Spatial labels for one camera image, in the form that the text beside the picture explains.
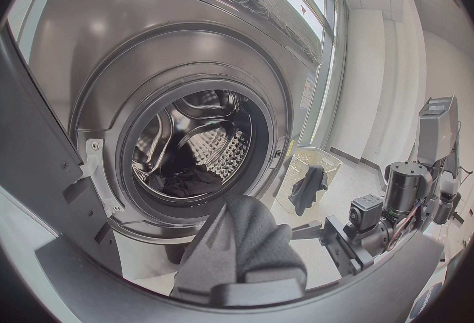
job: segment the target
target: washing machine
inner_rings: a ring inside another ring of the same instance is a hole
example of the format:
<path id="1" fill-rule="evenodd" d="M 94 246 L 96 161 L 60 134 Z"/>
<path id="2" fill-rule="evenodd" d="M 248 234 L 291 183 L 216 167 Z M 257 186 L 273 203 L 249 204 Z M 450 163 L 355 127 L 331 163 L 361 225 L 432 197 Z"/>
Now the washing machine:
<path id="1" fill-rule="evenodd" d="M 177 269 L 222 195 L 272 206 L 320 63 L 286 0 L 48 0 L 29 67 L 83 161 L 64 197 L 91 178 L 108 222 L 90 235 L 112 229 L 145 279 Z M 218 177 L 170 185 L 197 168 Z"/>

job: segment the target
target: washing machine drum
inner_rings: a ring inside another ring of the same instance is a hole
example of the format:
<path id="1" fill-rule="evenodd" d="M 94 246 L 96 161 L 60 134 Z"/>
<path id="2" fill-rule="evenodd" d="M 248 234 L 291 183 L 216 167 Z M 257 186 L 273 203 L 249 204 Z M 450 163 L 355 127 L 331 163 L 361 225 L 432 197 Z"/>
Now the washing machine drum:
<path id="1" fill-rule="evenodd" d="M 93 181 L 125 235 L 189 237 L 224 193 L 266 192 L 269 206 L 276 195 L 312 61 L 268 20 L 223 2 L 44 8 L 30 67 L 84 162 L 101 154 L 105 177 Z"/>

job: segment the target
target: metal bracket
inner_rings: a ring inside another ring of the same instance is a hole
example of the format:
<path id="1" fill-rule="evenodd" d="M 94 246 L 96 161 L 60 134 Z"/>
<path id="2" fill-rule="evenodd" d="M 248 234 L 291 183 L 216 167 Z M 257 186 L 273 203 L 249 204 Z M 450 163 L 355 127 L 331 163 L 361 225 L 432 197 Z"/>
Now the metal bracket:
<path id="1" fill-rule="evenodd" d="M 122 204 L 117 200 L 115 194 L 110 188 L 104 170 L 103 160 L 103 139 L 90 139 L 86 143 L 87 162 L 82 165 L 82 176 L 79 179 L 91 177 L 97 194 L 104 205 L 105 214 L 110 218 L 113 213 L 125 211 Z"/>

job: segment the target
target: white laundry basket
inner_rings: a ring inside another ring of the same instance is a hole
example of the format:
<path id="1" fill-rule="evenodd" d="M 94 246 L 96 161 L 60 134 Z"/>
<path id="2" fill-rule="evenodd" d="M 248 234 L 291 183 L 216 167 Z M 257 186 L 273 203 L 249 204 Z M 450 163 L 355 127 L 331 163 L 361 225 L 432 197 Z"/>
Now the white laundry basket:
<path id="1" fill-rule="evenodd" d="M 334 176 L 336 175 L 342 162 L 333 155 L 323 151 L 319 148 L 298 147 L 293 155 L 290 167 L 286 172 L 280 191 L 276 196 L 276 200 L 289 213 L 295 212 L 295 207 L 290 202 L 288 197 L 292 194 L 293 185 L 300 179 L 304 178 L 308 172 L 309 165 L 321 165 L 324 171 L 328 174 L 328 186 L 331 185 Z M 323 198 L 325 190 L 316 192 L 316 201 L 312 207 L 315 206 L 321 198 Z"/>

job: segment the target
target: black garment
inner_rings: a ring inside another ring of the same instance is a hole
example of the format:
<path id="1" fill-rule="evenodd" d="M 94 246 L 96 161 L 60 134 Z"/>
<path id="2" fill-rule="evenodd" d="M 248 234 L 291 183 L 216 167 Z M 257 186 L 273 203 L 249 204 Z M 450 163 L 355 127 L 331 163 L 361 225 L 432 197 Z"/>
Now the black garment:
<path id="1" fill-rule="evenodd" d="M 270 210 L 252 196 L 225 195 L 234 223 L 237 282 L 245 282 L 252 270 L 306 267 L 290 247 L 293 232 L 289 225 L 276 225 Z"/>
<path id="2" fill-rule="evenodd" d="M 318 190 L 328 189 L 328 175 L 321 165 L 310 165 L 303 179 L 293 185 L 292 194 L 288 197 L 295 207 L 298 216 L 302 216 L 316 200 Z"/>
<path id="3" fill-rule="evenodd" d="M 222 179 L 216 173 L 207 170 L 205 165 L 187 168 L 173 178 L 168 178 L 162 193 L 181 198 L 212 193 L 222 188 Z"/>

